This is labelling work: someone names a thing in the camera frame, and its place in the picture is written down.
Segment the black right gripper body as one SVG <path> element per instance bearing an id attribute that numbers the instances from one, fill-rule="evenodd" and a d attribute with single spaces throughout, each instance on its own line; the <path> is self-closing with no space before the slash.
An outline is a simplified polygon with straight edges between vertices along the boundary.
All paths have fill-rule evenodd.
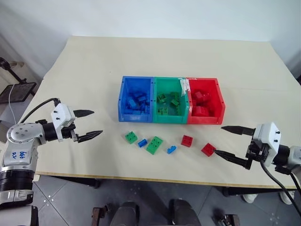
<path id="1" fill-rule="evenodd" d="M 269 154 L 269 145 L 260 141 L 251 140 L 246 152 L 246 158 L 254 161 L 265 161 Z"/>

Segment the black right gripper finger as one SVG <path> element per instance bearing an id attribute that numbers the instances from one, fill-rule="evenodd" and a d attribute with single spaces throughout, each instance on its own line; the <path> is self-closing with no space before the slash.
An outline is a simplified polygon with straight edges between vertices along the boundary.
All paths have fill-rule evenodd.
<path id="1" fill-rule="evenodd" d="M 250 170 L 250 167 L 252 165 L 252 160 L 236 157 L 234 154 L 226 151 L 214 150 L 214 153 L 231 163 L 242 166 L 247 170 Z"/>
<path id="2" fill-rule="evenodd" d="M 221 129 L 233 134 L 248 135 L 248 136 L 253 136 L 255 132 L 255 129 L 253 128 L 247 128 L 242 126 L 223 126 L 221 127 Z"/>

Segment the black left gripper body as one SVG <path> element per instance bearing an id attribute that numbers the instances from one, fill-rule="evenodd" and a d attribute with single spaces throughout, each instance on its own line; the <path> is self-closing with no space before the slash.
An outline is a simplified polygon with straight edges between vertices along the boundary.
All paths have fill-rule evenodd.
<path id="1" fill-rule="evenodd" d="M 75 133 L 76 126 L 75 124 L 71 124 L 68 127 L 63 127 L 61 129 L 61 133 L 63 136 L 63 139 L 71 138 L 74 142 L 78 141 L 78 135 Z"/>

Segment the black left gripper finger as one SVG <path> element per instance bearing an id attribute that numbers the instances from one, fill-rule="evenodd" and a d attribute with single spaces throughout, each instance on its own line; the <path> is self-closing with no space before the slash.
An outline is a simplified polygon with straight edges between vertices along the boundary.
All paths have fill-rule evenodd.
<path id="1" fill-rule="evenodd" d="M 94 114 L 94 113 L 95 112 L 92 111 L 92 110 L 82 110 L 82 109 L 80 109 L 80 110 L 75 110 L 74 111 L 74 115 L 77 118 L 86 117 L 86 116 Z"/>
<path id="2" fill-rule="evenodd" d="M 86 141 L 91 140 L 91 139 L 95 138 L 96 136 L 100 135 L 102 132 L 103 132 L 102 130 L 96 130 L 96 131 L 88 132 L 82 136 L 77 135 L 77 142 L 78 143 L 86 142 Z"/>

